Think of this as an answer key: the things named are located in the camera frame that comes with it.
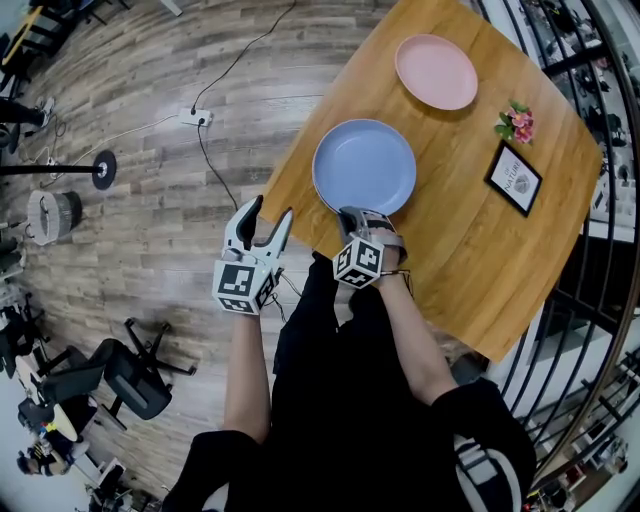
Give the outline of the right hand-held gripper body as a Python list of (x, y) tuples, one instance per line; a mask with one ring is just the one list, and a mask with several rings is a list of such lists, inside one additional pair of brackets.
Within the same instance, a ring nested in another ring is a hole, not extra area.
[[(371, 216), (386, 217), (390, 221), (384, 214), (370, 211)], [(362, 289), (383, 275), (399, 271), (382, 270), (383, 246), (373, 242), (369, 234), (341, 236), (344, 247), (332, 260), (334, 279), (339, 283)]]

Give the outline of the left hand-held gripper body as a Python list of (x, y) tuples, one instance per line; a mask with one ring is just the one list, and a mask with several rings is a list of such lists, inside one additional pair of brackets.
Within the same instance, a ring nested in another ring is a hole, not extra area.
[(226, 240), (214, 264), (212, 297), (227, 312), (259, 315), (278, 285), (283, 241), (254, 245), (246, 250), (238, 241)]

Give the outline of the blue big plate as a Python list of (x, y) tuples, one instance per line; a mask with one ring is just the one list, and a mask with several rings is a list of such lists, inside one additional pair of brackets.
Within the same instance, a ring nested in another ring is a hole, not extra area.
[(409, 200), (417, 179), (414, 153), (393, 127), (352, 119), (329, 130), (312, 161), (312, 181), (333, 211), (358, 207), (389, 216)]

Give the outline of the pink big plate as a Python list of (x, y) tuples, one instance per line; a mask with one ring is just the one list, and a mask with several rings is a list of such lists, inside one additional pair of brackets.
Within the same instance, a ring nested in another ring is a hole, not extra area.
[(478, 90), (476, 70), (464, 51), (432, 34), (408, 37), (395, 54), (396, 73), (424, 104), (446, 111), (470, 105)]

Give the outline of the person's left forearm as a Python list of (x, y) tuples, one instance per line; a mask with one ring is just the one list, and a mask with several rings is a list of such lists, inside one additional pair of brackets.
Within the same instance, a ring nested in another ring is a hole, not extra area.
[(271, 426), (271, 395), (260, 317), (237, 314), (226, 383), (223, 426), (263, 443)]

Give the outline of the person's right forearm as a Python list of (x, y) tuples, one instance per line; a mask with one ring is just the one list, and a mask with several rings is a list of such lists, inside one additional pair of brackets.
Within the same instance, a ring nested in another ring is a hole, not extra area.
[(391, 325), (398, 359), (416, 399), (432, 405), (457, 383), (400, 271), (383, 275), (378, 289)]

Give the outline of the person's right hand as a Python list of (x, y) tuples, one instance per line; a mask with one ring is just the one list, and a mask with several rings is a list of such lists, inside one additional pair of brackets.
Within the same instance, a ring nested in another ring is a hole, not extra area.
[(371, 240), (383, 246), (382, 270), (398, 270), (407, 258), (403, 238), (386, 217), (369, 215), (366, 223)]

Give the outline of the white power strip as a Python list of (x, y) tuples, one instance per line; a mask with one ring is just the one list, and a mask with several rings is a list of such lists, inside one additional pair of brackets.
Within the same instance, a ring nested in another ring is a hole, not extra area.
[(196, 109), (195, 107), (182, 108), (178, 113), (178, 120), (182, 124), (208, 127), (213, 120), (213, 114), (209, 110)]

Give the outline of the black coat stand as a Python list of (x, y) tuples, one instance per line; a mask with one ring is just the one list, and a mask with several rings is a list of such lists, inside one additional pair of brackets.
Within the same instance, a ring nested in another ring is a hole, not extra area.
[(0, 166), (0, 177), (36, 174), (90, 174), (97, 190), (107, 190), (115, 180), (117, 161), (110, 150), (101, 151), (91, 165), (10, 165)]

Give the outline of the black office chair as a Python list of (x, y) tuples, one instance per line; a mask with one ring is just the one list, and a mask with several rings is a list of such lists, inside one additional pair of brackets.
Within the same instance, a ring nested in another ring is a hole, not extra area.
[(118, 418), (125, 405), (142, 420), (151, 420), (163, 412), (172, 400), (173, 385), (161, 373), (192, 376), (197, 367), (180, 368), (158, 358), (164, 335), (171, 330), (167, 322), (160, 327), (153, 341), (142, 343), (133, 330), (135, 320), (124, 322), (134, 347), (129, 348), (118, 339), (101, 342), (91, 357), (86, 358), (69, 346), (38, 374), (43, 380), (37, 385), (38, 396), (44, 403), (61, 403), (75, 396), (93, 392), (106, 383), (115, 394), (112, 405), (102, 410), (120, 430), (127, 427)]

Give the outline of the person's black clothing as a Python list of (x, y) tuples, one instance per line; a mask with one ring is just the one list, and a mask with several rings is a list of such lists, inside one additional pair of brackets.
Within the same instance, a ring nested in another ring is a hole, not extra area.
[(520, 512), (536, 455), (497, 386), (479, 378), (432, 405), (414, 397), (376, 284), (334, 311), (316, 255), (266, 367), (266, 440), (196, 435), (162, 512)]

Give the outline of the black framed picture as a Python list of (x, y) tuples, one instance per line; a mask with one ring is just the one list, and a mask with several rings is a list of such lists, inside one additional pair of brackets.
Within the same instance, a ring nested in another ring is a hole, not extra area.
[(501, 140), (484, 181), (527, 218), (543, 178), (514, 148)]

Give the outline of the white and black basket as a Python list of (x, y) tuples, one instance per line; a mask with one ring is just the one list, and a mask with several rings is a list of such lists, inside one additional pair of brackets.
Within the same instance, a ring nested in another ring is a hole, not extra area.
[(82, 219), (82, 202), (73, 191), (34, 190), (27, 203), (26, 237), (44, 246), (68, 235)]

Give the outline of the small potted pink flower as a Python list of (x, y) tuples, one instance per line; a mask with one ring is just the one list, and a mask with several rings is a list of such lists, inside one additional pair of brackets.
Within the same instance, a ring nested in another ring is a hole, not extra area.
[(494, 131), (505, 141), (532, 145), (535, 133), (532, 110), (520, 102), (510, 100), (509, 108), (499, 113)]

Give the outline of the round light table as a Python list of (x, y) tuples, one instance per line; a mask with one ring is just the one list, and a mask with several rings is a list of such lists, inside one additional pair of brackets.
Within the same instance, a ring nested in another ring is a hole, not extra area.
[(77, 442), (79, 434), (73, 423), (59, 404), (53, 406), (53, 419), (49, 425), (71, 442)]

